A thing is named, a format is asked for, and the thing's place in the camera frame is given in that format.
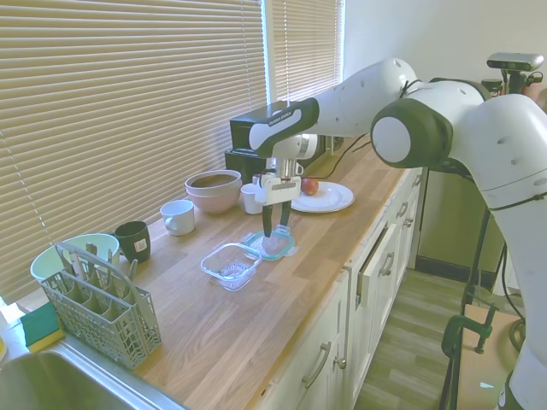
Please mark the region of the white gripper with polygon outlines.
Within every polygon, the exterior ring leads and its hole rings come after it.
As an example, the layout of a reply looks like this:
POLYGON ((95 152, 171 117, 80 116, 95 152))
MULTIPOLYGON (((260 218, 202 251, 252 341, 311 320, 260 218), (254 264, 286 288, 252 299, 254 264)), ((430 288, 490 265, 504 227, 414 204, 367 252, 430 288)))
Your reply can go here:
POLYGON ((274 174, 265 173, 259 178, 256 201, 262 207, 262 227, 264 237, 271 237, 273 231, 272 215, 274 204, 281 204, 279 224, 288 226, 291 214, 291 201, 300 196, 302 179, 299 176, 282 179, 274 174))

